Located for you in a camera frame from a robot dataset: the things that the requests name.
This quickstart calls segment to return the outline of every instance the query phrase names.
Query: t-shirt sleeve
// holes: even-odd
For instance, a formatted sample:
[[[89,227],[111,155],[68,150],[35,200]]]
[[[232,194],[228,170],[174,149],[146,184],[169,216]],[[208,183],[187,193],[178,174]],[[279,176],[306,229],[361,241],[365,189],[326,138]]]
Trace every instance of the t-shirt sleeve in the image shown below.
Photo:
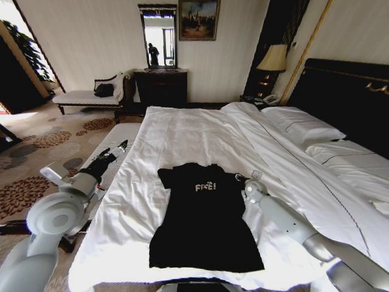
[[[162,181],[164,188],[171,189],[171,186],[173,185],[172,184],[173,170],[172,169],[159,169],[158,176],[160,178],[160,181]]]

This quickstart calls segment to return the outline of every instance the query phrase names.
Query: white duvet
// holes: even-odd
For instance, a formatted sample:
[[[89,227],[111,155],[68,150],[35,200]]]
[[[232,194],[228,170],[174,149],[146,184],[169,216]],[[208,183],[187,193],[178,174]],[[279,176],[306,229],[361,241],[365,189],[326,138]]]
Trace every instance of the white duvet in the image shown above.
[[[271,195],[303,213],[325,236],[353,245],[389,270],[389,220],[282,136],[254,106],[232,103],[220,111],[150,107],[77,252],[69,271],[72,291],[100,282],[185,277],[217,277],[245,289],[287,290],[324,273],[316,259],[250,203],[244,219],[265,270],[238,274],[149,268],[149,243],[164,219],[170,194],[157,170],[186,162],[216,163],[244,176],[262,172]]]

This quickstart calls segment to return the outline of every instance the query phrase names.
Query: headboard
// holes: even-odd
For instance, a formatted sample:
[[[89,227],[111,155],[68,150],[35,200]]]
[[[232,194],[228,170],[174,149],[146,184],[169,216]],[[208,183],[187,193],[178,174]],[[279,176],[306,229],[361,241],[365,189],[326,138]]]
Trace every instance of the headboard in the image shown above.
[[[287,106],[389,159],[389,65],[308,59]]]

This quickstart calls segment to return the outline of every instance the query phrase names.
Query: lampshade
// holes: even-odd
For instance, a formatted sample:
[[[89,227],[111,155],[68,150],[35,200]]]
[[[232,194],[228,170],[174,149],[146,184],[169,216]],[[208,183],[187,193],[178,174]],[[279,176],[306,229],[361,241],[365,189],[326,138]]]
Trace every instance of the lampshade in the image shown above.
[[[262,62],[256,68],[265,71],[285,71],[286,48],[287,45],[285,44],[272,44]]]

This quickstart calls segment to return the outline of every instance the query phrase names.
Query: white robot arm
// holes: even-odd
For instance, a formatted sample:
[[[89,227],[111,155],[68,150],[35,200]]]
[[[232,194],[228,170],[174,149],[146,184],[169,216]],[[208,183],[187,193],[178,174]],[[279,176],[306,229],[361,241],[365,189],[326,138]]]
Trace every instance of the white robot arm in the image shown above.
[[[58,260],[57,247],[64,234],[76,234],[102,198],[98,185],[108,165],[124,154],[127,140],[112,152],[107,148],[73,178],[54,162],[42,175],[58,185],[58,193],[39,200],[27,215],[31,236],[18,243],[0,268],[0,292],[42,292]]]
[[[245,182],[246,197],[258,204],[265,216],[299,242],[315,258],[330,262],[339,258],[327,272],[330,281],[341,292],[388,291],[389,273],[357,249],[331,240],[283,200],[269,196],[266,186],[256,179]]]

